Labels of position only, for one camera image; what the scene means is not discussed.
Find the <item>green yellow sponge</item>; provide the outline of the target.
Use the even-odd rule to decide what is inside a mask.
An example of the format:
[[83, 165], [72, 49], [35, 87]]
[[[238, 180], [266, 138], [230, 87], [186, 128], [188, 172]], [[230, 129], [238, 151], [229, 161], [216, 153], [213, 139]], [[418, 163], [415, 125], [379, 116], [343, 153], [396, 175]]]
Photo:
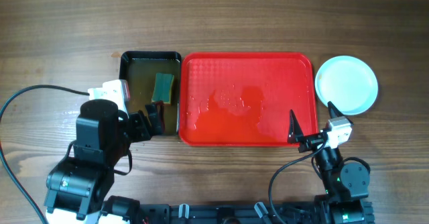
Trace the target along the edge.
[[173, 74], [157, 73], [151, 101], [162, 101], [165, 105], [170, 105], [172, 103], [173, 84]]

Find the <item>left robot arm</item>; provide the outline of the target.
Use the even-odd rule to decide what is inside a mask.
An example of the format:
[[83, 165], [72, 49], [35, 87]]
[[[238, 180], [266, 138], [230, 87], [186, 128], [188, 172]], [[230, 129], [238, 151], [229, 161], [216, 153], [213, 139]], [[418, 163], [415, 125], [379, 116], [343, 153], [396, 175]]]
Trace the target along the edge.
[[85, 102], [76, 120], [76, 140], [49, 173], [45, 206], [48, 214], [72, 213], [77, 221], [101, 210], [114, 183], [115, 169], [130, 145], [150, 140], [165, 131], [164, 103], [146, 105], [145, 111], [126, 114], [106, 99]]

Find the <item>white plate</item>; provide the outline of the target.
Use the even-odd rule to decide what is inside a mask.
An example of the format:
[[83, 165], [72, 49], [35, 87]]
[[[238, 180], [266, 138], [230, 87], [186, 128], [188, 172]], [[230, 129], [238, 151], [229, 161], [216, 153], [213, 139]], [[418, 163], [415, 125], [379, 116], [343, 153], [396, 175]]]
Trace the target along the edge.
[[369, 110], [379, 91], [373, 70], [352, 56], [335, 56], [324, 62], [316, 73], [314, 88], [324, 105], [330, 101], [345, 115]]

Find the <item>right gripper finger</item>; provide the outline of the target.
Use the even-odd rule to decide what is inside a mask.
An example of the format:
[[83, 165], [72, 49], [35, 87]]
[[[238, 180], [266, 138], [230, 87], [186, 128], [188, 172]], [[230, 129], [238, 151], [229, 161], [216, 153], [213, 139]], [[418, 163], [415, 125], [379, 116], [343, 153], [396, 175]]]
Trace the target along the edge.
[[296, 144], [303, 142], [304, 134], [300, 127], [300, 124], [298, 123], [298, 120], [295, 116], [294, 111], [290, 110], [290, 125], [289, 125], [289, 131], [288, 131], [288, 143], [289, 144]]
[[328, 102], [328, 113], [330, 115], [329, 123], [352, 123], [348, 117], [337, 109], [332, 101]]

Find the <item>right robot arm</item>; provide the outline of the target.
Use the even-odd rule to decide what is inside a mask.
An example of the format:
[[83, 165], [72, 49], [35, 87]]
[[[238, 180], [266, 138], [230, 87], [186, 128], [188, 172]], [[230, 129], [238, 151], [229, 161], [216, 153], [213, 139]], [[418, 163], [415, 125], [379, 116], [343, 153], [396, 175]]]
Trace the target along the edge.
[[332, 102], [330, 119], [319, 133], [304, 135], [293, 111], [290, 111], [288, 142], [298, 143], [300, 153], [310, 152], [312, 164], [324, 185], [325, 194], [314, 198], [314, 218], [318, 223], [374, 223], [369, 196], [371, 168], [357, 157], [342, 157], [339, 146], [351, 136], [353, 122]]

